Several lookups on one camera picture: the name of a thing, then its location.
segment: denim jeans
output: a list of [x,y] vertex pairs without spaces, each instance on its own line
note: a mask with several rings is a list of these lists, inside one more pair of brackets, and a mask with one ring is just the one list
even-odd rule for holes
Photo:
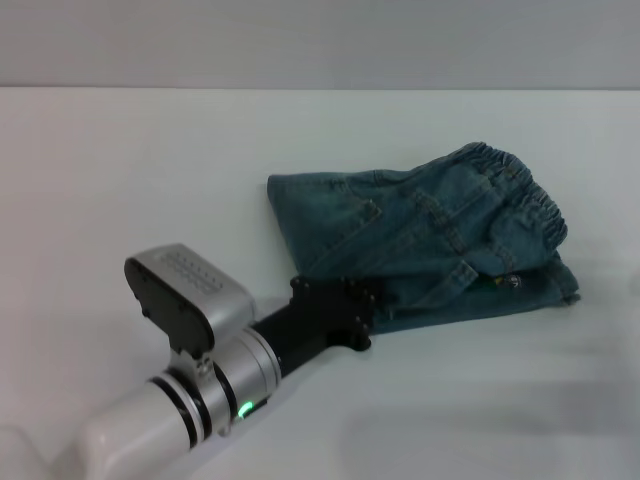
[[567,227],[514,155],[472,143],[409,171],[272,175],[302,275],[383,279],[374,332],[570,305]]

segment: elastic waistband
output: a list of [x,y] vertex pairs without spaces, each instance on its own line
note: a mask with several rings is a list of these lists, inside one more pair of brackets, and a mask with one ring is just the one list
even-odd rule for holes
[[554,250],[567,236],[560,208],[538,185],[531,171],[515,155],[485,143],[471,143],[455,152],[456,162],[468,162],[485,175],[513,208],[542,225],[545,246]]

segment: green led light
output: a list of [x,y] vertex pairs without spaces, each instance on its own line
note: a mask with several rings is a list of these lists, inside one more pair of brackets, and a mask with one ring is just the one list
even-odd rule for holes
[[244,416],[253,408],[253,402],[247,402],[238,410],[238,416],[244,418]]

